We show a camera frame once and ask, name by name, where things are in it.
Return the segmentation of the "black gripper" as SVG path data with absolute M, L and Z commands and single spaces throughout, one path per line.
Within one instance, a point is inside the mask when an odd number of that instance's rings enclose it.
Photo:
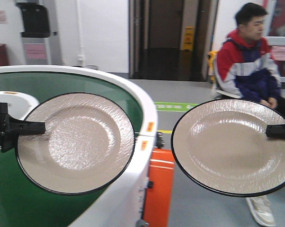
M 0 102 L 0 152 L 16 148 L 18 135 L 39 135 L 46 131 L 45 122 L 31 122 L 13 118 L 8 103 Z

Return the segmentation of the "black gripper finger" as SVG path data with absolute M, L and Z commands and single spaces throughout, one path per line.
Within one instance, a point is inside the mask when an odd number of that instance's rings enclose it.
M 269 138 L 285 139 L 285 124 L 268 125 L 265 134 Z

